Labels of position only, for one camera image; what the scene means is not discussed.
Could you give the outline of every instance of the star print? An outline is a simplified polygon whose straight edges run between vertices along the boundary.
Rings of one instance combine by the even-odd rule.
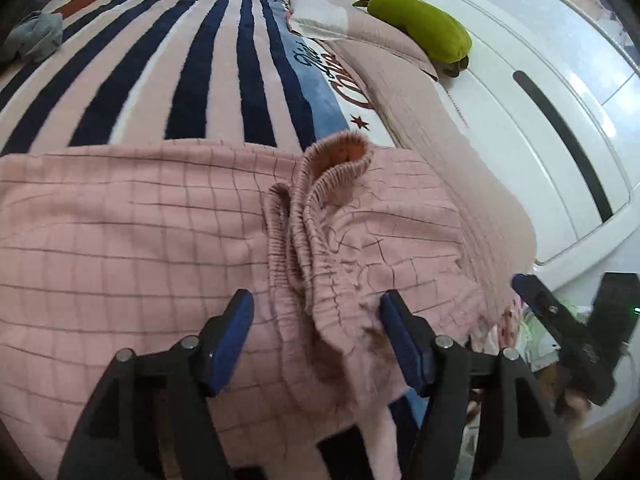
[[[362,117],[360,117],[360,116],[357,116],[357,117],[356,117],[356,116],[353,116],[353,115],[352,115],[352,116],[351,116],[351,123],[356,124],[356,126],[357,126],[359,129],[364,128],[364,129],[365,129],[365,130],[367,130],[368,132],[370,132],[370,131],[371,131],[371,130],[369,130],[369,129],[367,128],[367,126],[369,126],[369,123],[366,123],[365,121],[363,121],[363,120],[362,120]]]

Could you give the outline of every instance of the green bolster pillow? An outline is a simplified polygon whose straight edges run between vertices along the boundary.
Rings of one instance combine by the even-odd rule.
[[[404,30],[431,59],[459,62],[471,50],[465,27],[443,10],[420,0],[369,0],[369,14]]]

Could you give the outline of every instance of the striped blanket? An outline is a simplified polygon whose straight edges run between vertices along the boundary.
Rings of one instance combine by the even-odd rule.
[[[347,128],[393,145],[286,0],[54,0],[60,50],[0,77],[1,154],[209,138],[299,152]]]

